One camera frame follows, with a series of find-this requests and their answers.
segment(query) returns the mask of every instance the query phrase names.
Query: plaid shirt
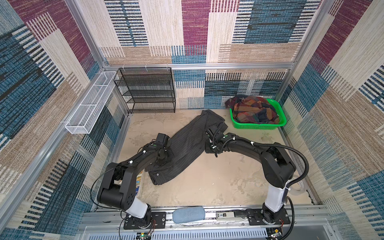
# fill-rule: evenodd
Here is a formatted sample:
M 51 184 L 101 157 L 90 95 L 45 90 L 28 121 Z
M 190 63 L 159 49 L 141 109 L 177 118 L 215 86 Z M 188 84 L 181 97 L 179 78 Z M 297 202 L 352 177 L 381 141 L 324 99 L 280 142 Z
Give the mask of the plaid shirt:
M 232 108 L 233 119 L 241 123 L 278 124 L 279 115 L 275 108 L 262 97 L 237 95 L 225 102 L 226 108 Z

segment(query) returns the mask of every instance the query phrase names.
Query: green plastic basket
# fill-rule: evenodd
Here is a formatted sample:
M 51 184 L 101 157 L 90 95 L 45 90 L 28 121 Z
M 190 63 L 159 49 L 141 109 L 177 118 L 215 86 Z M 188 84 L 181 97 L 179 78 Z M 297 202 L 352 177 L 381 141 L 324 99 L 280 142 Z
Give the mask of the green plastic basket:
M 279 124 L 257 124 L 257 123 L 240 123 L 236 122 L 233 119 L 232 109 L 229 109 L 229 112 L 231 113 L 231 119 L 233 126 L 235 128 L 242 128 L 242 129 L 275 129 L 277 127 L 282 127 L 287 123 L 287 119 L 284 115 L 283 109 L 281 108 L 280 104 L 273 100 L 273 99 L 267 99 L 267 101 L 275 108 L 276 113 L 280 117 Z

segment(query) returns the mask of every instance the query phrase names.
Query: black mounting plate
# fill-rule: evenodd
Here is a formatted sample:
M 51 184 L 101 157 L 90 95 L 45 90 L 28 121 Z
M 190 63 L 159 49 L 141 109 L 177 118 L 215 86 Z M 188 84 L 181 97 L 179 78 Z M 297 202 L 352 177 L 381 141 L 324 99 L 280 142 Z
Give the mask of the black mounting plate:
M 263 214 L 261 213 L 262 209 L 247 209 L 248 222 L 250 226 L 259 226 L 259 225 L 268 225 L 263 221 Z M 284 224 L 290 224 L 291 220 L 288 216 L 287 210 L 284 209 L 283 214 L 280 218 L 284 221 Z
M 166 212 L 152 212 L 151 215 L 152 215 L 152 218 L 156 221 L 155 229 L 166 227 L 166 215 L 167 215 Z M 146 227 L 145 229 L 151 229 L 152 225 L 153 225 L 153 221 L 151 221 L 149 226 Z M 140 228 L 137 226 L 137 222 L 135 222 L 134 218 L 133 217 L 128 218 L 128 216 L 127 216 L 127 220 L 124 221 L 124 227 L 123 228 L 125 230 L 132 230 L 132 229 L 139 229 L 140 230 Z

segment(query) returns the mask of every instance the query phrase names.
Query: folded cloth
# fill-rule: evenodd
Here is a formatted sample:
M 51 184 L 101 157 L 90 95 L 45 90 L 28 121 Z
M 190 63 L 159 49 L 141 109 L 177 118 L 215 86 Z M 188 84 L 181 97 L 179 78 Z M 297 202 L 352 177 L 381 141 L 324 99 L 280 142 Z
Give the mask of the folded cloth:
M 227 125 L 224 119 L 211 110 L 203 110 L 189 124 L 180 129 L 170 139 L 170 148 L 174 154 L 172 161 L 159 166 L 152 164 L 146 167 L 154 185 L 166 183 L 186 169 L 205 150 L 205 142 L 209 141 L 206 130 L 211 126 L 224 132 Z
M 280 118 L 267 99 L 237 95 L 225 102 L 232 109 L 233 119 L 240 123 L 279 124 Z

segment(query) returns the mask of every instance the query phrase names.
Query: white mesh basket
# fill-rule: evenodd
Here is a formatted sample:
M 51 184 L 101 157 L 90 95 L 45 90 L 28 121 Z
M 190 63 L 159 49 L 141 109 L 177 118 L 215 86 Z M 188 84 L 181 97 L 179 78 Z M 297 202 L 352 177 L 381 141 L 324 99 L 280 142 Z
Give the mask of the white mesh basket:
M 89 134 L 115 87 L 115 71 L 102 72 L 95 84 L 88 91 L 75 113 L 70 117 L 65 128 L 71 134 Z

